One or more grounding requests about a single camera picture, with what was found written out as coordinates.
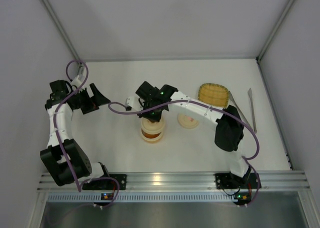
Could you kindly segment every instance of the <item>glass panel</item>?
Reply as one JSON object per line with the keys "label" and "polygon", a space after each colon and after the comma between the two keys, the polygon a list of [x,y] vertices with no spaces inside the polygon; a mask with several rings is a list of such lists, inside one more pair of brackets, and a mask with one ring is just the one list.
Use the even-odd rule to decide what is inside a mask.
{"label": "glass panel", "polygon": [[[48,203],[52,222],[79,206],[79,203]],[[44,217],[42,228],[51,227]],[[101,211],[91,205],[70,213],[55,227],[308,227],[296,192],[261,192],[248,208],[231,203],[116,203]]]}

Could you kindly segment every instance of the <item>cable tie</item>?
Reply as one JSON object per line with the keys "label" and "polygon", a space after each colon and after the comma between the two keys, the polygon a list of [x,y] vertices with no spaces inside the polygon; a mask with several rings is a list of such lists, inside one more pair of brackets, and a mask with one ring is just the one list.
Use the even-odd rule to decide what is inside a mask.
{"label": "cable tie", "polygon": [[203,115],[203,122],[205,122],[206,116],[208,115],[208,112],[209,112],[209,110],[210,110],[211,107],[212,107],[212,105],[208,106],[208,108],[206,109],[206,111],[205,111],[205,113],[204,113],[204,115]]}
{"label": "cable tie", "polygon": [[191,101],[191,98],[188,98],[188,101],[185,103],[185,106],[184,106],[184,108],[185,108],[184,114],[185,114],[186,116],[187,116],[187,106],[189,105],[190,101]]}

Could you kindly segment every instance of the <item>white lid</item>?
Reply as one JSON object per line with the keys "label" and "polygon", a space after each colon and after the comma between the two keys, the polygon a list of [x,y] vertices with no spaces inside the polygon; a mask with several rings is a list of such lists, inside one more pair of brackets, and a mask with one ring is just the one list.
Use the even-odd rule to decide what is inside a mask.
{"label": "white lid", "polygon": [[159,122],[151,122],[148,119],[141,118],[141,129],[148,134],[159,134],[165,128],[165,121],[162,118]]}
{"label": "white lid", "polygon": [[186,129],[194,129],[199,125],[199,121],[184,114],[178,115],[178,122],[183,128]]}

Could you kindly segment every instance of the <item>round container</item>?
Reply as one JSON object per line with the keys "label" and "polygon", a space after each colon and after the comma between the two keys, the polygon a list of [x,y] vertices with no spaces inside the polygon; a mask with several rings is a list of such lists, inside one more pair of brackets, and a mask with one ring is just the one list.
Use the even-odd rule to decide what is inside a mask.
{"label": "round container", "polygon": [[159,122],[151,122],[141,118],[141,137],[149,143],[159,141],[164,135],[165,121],[162,118]]}
{"label": "round container", "polygon": [[199,121],[184,114],[178,115],[178,122],[183,128],[186,129],[194,129],[199,125]]}

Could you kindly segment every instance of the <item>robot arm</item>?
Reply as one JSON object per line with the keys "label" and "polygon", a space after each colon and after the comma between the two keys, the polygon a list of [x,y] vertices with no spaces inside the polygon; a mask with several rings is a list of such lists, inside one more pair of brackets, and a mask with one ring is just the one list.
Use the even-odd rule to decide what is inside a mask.
{"label": "robot arm", "polygon": [[[244,127],[240,123],[220,112],[212,112],[208,104],[192,99],[177,88],[169,85],[164,85],[159,90],[148,82],[144,82],[138,88],[136,94],[139,97],[128,97],[126,104],[137,111],[146,110],[159,104],[173,101],[173,103],[168,104],[167,106],[138,115],[139,117],[144,117],[151,122],[160,121],[163,109],[183,113],[195,120],[203,121],[205,125],[215,131],[215,144],[220,149],[226,151],[226,161],[229,164],[233,180],[236,180],[239,184],[246,183],[251,168],[242,158],[243,153],[239,146],[239,143],[244,136]],[[239,113],[234,106],[229,105],[223,110],[240,119]]]}
{"label": "robot arm", "polygon": [[78,75],[71,84],[64,80],[57,80],[50,83],[52,93],[45,105],[50,117],[50,136],[47,149],[40,152],[40,157],[54,181],[59,186],[73,183],[74,178],[63,157],[56,131],[59,133],[63,147],[68,154],[77,178],[89,175],[91,175],[91,178],[101,177],[107,172],[105,166],[101,163],[93,163],[91,165],[87,155],[73,139],[71,121],[75,109],[81,109],[82,113],[86,114],[99,109],[100,105],[107,104],[110,100],[103,96],[94,84],[90,84],[93,93],[92,97],[89,96],[87,89],[81,89],[78,93],[71,96],[66,103],[62,104],[56,112],[60,102],[72,92],[72,90],[68,90],[67,86],[69,86],[70,89],[72,86],[77,87],[82,83],[81,79],[82,76]]}

